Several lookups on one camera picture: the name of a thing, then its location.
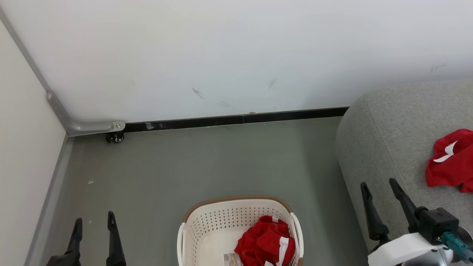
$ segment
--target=robotic arm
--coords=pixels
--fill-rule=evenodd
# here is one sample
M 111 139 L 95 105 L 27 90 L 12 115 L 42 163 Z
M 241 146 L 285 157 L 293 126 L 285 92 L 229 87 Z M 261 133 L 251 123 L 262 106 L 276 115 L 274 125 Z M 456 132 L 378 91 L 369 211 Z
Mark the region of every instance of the robotic arm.
M 403 207 L 409 223 L 409 234 L 388 238 L 389 229 L 383 224 L 365 182 L 361 195 L 365 207 L 368 233 L 379 244 L 368 255 L 370 266 L 447 266 L 460 260 L 473 262 L 473 240 L 459 220 L 443 208 L 429 210 L 416 207 L 394 178 L 389 184 Z
M 110 231 L 109 253 L 106 266 L 126 266 L 123 254 L 122 242 L 118 234 L 117 223 L 113 212 L 108 212 L 107 228 Z M 79 246 L 82 240 L 82 218 L 78 218 L 72 230 L 66 253 L 60 256 L 52 256 L 46 266 L 81 266 L 79 262 Z

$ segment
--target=gray metal frame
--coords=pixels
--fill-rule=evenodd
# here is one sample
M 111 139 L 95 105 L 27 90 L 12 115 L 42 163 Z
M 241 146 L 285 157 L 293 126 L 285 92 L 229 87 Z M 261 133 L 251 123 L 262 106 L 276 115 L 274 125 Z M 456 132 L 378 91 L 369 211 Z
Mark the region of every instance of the gray metal frame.
M 33 58 L 28 53 L 28 50 L 26 50 L 26 47 L 21 42 L 21 39 L 19 38 L 18 34 L 14 30 L 13 26 L 11 25 L 7 16 L 3 12 L 2 8 L 0 8 L 0 20 L 3 22 L 3 25 L 5 25 L 5 28 L 7 28 L 11 37 L 17 44 L 21 53 L 25 57 L 26 61 L 28 62 L 31 69 L 33 70 L 36 77 L 38 78 L 39 82 L 41 83 L 44 90 L 46 91 L 46 98 L 49 105 L 55 112 L 56 116 L 58 117 L 59 121 L 61 122 L 62 126 L 64 127 L 64 129 L 66 130 L 67 134 L 70 137 L 99 134 L 99 133 L 118 132 L 125 128 L 124 121 L 84 122 L 84 121 L 78 121 L 72 118 L 69 115 L 69 113 L 66 111 L 64 106 L 61 104 L 57 96 L 49 87 L 48 83 L 46 82 L 43 75 L 39 71 L 38 66 L 35 64 L 35 62 L 33 61 Z

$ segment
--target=sofa seam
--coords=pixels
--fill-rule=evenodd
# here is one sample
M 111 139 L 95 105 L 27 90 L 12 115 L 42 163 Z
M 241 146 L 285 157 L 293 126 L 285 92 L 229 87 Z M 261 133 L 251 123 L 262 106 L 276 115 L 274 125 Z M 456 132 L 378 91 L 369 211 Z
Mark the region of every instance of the sofa seam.
M 365 103 L 366 103 L 366 106 L 368 107 L 368 113 L 369 113 L 369 117 L 371 118 L 371 122 L 373 123 L 374 127 L 376 128 L 376 131 L 378 132 L 379 136 L 381 137 L 381 140 L 383 141 L 384 148 L 385 148 L 385 150 L 386 150 L 386 152 L 389 156 L 389 161 L 394 166 L 394 169 L 396 169 L 396 173 L 397 173 L 398 177 L 401 179 L 402 187 L 404 189 L 407 189 L 406 186 L 405 186 L 405 183 L 404 183 L 404 178 L 403 178 L 401 172 L 399 171 L 399 168 L 397 167 L 397 165 L 394 162 L 394 158 L 391 155 L 391 152 L 390 152 L 390 150 L 387 146 L 386 140 L 385 140 L 384 136 L 382 135 L 381 131 L 379 130 L 378 125 L 375 122 L 375 118 L 373 117 L 373 113 L 371 112 L 371 107 L 370 107 L 370 104 L 368 102 L 368 97 L 365 97 Z

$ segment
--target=gray fabric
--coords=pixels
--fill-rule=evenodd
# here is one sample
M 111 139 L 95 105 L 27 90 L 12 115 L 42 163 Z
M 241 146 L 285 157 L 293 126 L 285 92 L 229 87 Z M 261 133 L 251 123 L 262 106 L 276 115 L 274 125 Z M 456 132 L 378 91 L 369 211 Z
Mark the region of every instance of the gray fabric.
M 427 161 L 439 138 L 473 130 L 473 81 L 415 83 L 368 93 L 353 104 L 338 128 L 336 152 L 369 249 L 360 183 L 365 181 L 391 239 L 408 233 L 407 221 L 389 186 L 394 177 L 417 205 L 443 207 L 473 232 L 473 194 L 429 188 Z

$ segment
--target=white wall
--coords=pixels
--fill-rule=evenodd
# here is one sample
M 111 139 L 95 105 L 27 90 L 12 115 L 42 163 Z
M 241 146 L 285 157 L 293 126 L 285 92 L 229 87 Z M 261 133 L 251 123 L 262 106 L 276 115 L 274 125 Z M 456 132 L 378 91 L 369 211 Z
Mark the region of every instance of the white wall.
M 384 85 L 473 75 L 469 0 L 0 6 L 52 89 L 86 120 L 348 106 Z
M 65 130 L 0 22 L 0 265 L 23 266 Z

